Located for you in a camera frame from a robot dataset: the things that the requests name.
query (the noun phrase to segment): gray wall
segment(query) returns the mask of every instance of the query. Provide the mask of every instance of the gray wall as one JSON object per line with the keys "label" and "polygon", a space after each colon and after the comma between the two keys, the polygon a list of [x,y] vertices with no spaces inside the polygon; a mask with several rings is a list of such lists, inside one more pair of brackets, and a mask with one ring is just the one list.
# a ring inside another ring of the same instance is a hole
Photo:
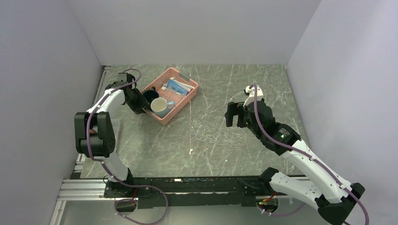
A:
{"label": "gray wall", "polygon": [[[323,0],[288,64],[310,146],[362,183],[370,224],[396,224],[398,2]],[[351,224],[364,224],[357,206]]]}
{"label": "gray wall", "polygon": [[320,0],[68,0],[102,65],[286,64]]}
{"label": "gray wall", "polygon": [[101,66],[65,0],[0,1],[0,218],[50,222]]}

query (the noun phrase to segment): circular mark on table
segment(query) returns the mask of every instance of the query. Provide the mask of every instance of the circular mark on table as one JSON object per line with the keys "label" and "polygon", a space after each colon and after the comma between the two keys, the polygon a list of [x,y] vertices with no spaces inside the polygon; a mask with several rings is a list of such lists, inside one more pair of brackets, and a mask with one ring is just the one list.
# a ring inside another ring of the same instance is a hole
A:
{"label": "circular mark on table", "polygon": [[242,128],[226,127],[225,120],[220,117],[194,119],[192,131],[193,138],[196,140],[220,146],[241,148],[247,142],[246,133]]}

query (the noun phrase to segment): basket handle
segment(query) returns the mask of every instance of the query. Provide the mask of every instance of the basket handle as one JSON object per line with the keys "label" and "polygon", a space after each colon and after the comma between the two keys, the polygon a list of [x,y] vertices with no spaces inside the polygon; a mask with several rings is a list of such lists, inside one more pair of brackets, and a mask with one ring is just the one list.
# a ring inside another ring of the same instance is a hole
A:
{"label": "basket handle", "polygon": [[186,76],[184,76],[182,73],[178,72],[178,74],[180,75],[181,78],[183,78],[185,81],[187,81],[189,83],[189,80]]}

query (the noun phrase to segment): orange wire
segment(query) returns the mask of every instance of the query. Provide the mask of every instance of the orange wire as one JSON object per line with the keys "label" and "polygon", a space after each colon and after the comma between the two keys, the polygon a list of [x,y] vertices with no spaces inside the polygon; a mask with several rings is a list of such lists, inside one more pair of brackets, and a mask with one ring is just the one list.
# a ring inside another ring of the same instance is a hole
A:
{"label": "orange wire", "polygon": [[271,195],[271,197],[263,199],[264,202],[268,202],[270,201],[274,196],[276,195],[276,191],[273,192],[273,194]]}

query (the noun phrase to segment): dark blue mug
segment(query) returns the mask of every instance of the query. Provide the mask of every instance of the dark blue mug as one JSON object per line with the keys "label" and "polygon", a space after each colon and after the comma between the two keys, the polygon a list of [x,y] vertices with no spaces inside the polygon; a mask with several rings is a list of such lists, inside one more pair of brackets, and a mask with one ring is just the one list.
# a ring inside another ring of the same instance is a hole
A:
{"label": "dark blue mug", "polygon": [[156,91],[155,87],[152,87],[151,90],[146,90],[144,91],[144,93],[142,94],[142,96],[144,96],[144,98],[149,102],[149,104],[152,103],[152,101],[155,98],[159,98],[159,93]]}

